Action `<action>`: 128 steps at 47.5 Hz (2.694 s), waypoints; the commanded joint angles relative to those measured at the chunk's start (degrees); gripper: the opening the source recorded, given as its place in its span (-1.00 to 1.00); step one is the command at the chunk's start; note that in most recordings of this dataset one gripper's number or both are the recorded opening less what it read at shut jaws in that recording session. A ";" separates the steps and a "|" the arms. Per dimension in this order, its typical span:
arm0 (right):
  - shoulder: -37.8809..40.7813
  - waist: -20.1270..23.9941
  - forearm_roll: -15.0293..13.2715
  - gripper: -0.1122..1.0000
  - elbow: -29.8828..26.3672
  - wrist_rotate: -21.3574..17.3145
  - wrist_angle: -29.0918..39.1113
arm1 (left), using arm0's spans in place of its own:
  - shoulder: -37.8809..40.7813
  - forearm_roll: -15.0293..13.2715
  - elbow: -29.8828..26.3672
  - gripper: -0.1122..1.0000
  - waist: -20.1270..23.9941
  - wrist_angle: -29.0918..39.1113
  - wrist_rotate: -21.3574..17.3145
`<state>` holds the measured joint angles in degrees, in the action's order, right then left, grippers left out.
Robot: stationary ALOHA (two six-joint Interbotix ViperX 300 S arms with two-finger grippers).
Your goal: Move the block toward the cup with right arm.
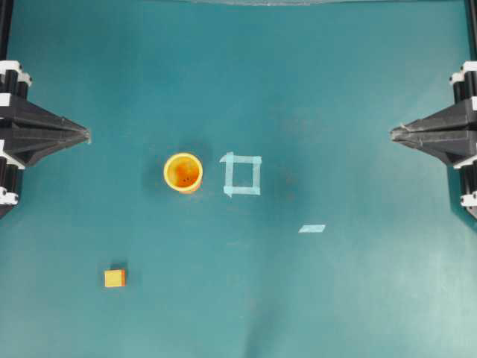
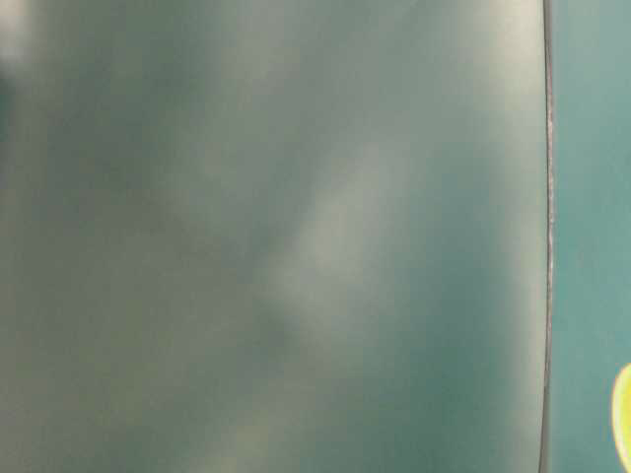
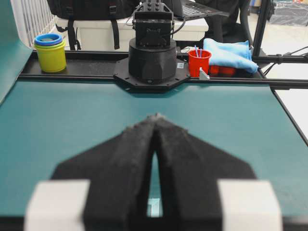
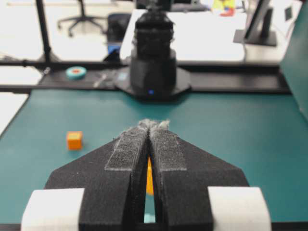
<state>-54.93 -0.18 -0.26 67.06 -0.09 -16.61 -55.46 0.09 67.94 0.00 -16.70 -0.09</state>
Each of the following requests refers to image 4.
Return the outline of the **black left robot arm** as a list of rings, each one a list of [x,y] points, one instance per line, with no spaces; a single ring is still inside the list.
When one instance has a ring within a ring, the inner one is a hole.
[[[143,100],[171,100],[191,87],[190,73],[177,65],[170,44],[173,22],[155,0],[135,23],[130,64],[119,70],[115,86]]]

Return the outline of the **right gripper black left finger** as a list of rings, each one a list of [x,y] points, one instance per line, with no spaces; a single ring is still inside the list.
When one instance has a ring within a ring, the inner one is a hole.
[[[54,170],[32,192],[24,231],[122,231],[143,221],[147,128],[124,131],[102,147]]]

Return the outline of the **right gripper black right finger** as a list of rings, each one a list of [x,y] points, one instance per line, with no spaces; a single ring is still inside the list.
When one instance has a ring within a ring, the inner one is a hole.
[[[171,132],[149,125],[155,218],[166,231],[270,231],[259,187],[243,171]]]

